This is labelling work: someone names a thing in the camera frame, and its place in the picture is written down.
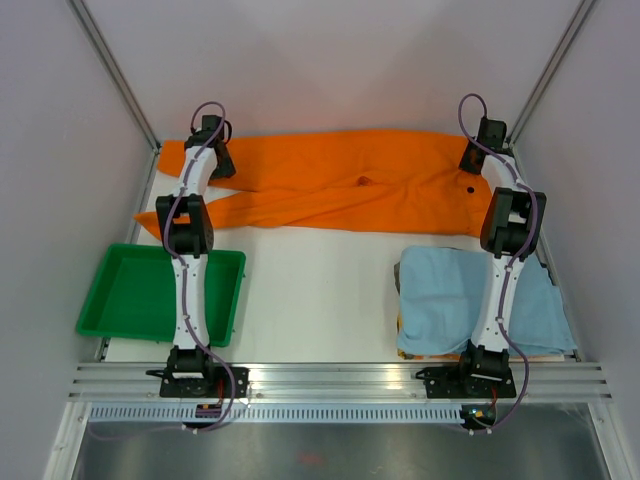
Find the orange trousers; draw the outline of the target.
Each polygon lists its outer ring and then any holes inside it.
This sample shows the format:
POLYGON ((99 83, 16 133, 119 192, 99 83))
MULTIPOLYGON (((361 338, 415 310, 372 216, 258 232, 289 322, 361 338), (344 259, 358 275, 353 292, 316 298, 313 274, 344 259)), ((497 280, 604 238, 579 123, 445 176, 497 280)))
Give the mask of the orange trousers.
POLYGON ((234 138, 236 168, 210 186, 218 229, 310 227, 354 232, 479 235, 487 181, 458 164, 467 142, 441 133, 370 129, 234 138))

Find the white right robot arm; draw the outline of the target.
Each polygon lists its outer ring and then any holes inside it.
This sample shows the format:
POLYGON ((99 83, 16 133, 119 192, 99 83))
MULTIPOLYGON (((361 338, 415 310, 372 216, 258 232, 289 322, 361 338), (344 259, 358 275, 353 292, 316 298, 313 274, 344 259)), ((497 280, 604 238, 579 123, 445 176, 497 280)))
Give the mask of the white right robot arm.
POLYGON ((546 196, 525 183, 514 159, 499 153, 505 138, 505 122, 482 116, 459 164, 461 170, 482 176, 492 192, 480 233, 480 246, 489 255, 484 295, 463 353, 466 365, 455 373, 457 387, 469 396, 508 376, 508 331, 517 282, 536 250, 546 206, 546 196))

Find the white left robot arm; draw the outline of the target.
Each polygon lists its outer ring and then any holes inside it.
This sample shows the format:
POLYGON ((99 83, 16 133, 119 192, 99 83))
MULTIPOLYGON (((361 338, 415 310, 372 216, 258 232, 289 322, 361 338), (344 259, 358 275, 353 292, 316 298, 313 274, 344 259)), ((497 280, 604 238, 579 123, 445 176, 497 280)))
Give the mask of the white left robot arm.
POLYGON ((185 142, 185 162, 178 183, 156 199, 161 241, 171 257, 176 292, 173 347, 166 377, 182 380, 197 397, 210 395, 218 374, 210 367, 210 339, 205 315, 205 276, 214 231, 204 200, 210 179, 229 165, 224 115, 205 115, 185 142))

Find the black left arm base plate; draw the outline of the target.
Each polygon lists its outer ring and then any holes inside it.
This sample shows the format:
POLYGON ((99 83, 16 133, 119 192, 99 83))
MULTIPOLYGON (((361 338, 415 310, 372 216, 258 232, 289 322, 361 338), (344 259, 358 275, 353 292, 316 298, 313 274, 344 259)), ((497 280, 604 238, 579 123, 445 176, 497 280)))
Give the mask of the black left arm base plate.
POLYGON ((161 380, 162 398, 245 398, 249 386, 250 370, 245 367, 230 367, 233 377, 222 366, 214 366, 209 373, 187 376, 174 373, 172 377, 163 369, 147 370, 145 374, 161 380))

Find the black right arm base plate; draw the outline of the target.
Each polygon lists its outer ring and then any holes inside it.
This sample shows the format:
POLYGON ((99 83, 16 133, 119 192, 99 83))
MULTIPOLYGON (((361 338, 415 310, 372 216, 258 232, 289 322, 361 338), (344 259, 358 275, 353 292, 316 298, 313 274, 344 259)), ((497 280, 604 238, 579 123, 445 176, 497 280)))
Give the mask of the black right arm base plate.
POLYGON ((514 399, 514 380, 490 379, 463 374, 458 367, 426 367, 415 374, 424 384, 429 399, 514 399))

